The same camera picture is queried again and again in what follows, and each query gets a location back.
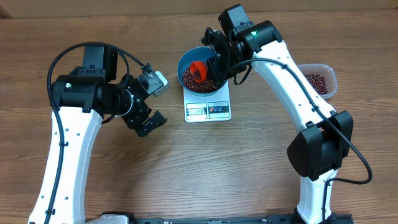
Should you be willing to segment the red measuring scoop blue handle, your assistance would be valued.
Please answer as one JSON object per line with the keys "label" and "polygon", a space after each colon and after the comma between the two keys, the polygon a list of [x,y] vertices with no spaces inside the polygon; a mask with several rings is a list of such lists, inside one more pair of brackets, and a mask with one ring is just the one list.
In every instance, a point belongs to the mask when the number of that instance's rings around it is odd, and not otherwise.
{"label": "red measuring scoop blue handle", "polygon": [[190,64],[190,73],[197,83],[202,83],[206,80],[207,64],[204,61],[194,61]]}

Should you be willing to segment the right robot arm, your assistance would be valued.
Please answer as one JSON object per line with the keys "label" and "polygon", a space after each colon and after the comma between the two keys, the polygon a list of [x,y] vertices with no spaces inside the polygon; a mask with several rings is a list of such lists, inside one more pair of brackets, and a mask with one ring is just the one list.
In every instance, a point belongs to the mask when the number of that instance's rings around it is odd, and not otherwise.
{"label": "right robot arm", "polygon": [[277,95],[297,133],[287,155],[300,175],[300,200],[283,223],[352,223],[351,215],[337,215],[330,209],[331,180],[349,151],[351,115],[337,113],[316,92],[271,21],[255,24],[240,4],[227,8],[218,20],[222,29],[207,28],[201,40],[215,51],[207,60],[207,79],[221,86],[241,72],[254,70]]}

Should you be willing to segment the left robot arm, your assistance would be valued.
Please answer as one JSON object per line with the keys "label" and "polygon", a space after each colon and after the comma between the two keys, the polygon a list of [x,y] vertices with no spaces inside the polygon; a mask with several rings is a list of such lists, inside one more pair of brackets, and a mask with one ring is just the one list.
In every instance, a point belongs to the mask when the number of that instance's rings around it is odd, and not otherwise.
{"label": "left robot arm", "polygon": [[44,179],[30,223],[84,223],[90,159],[100,127],[115,117],[144,137],[166,118],[145,103],[169,87],[148,63],[138,77],[117,80],[118,59],[132,55],[103,42],[84,42],[83,63],[56,79],[47,77],[52,107],[52,137]]}

